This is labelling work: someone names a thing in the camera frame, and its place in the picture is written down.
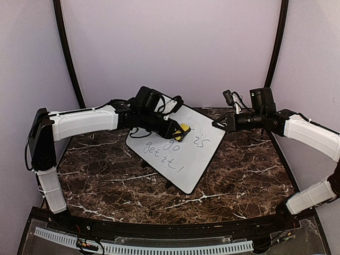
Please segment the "white whiteboard black frame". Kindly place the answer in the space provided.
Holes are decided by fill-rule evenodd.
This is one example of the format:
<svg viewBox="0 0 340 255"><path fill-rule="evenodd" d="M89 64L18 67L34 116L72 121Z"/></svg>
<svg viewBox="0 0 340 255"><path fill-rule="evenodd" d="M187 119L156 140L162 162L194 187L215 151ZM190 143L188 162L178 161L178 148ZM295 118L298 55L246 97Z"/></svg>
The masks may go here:
<svg viewBox="0 0 340 255"><path fill-rule="evenodd" d="M181 142L167 140L140 129L136 138L127 136L126 145L185 194L198 185L221 144L225 131L212 125L213 119L188 106L169 116L191 131Z"/></svg>

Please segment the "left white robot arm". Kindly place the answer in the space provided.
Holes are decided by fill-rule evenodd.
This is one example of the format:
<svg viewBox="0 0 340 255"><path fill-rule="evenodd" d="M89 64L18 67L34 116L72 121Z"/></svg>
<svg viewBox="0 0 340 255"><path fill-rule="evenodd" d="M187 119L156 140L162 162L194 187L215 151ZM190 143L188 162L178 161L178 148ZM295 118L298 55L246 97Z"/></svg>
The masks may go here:
<svg viewBox="0 0 340 255"><path fill-rule="evenodd" d="M75 135L97 131L144 129L164 139L178 142L190 132L186 124L169 117L184 104L181 96L169 101L158 91L141 87L135 97L128 100L112 99L93 107L65 112L37 110L24 148L24 162L34 172L40 192L55 215L54 223L64 232L75 227L75 220L65 211L67 205L57 176L55 142Z"/></svg>

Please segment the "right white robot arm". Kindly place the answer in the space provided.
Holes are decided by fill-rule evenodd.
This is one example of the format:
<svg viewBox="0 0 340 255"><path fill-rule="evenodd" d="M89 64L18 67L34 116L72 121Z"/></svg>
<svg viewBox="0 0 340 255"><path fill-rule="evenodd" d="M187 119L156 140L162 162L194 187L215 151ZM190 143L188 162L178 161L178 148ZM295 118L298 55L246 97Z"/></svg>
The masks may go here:
<svg viewBox="0 0 340 255"><path fill-rule="evenodd" d="M339 163L339 133L328 129L301 113L277 110L270 88L250 90L251 108L247 108L237 92L226 90L223 96L233 108L212 125L226 132L264 129L280 137L299 141ZM281 231L291 225L304 210L321 206L339 198L339 167L320 182L284 199L271 219L271 226Z"/></svg>

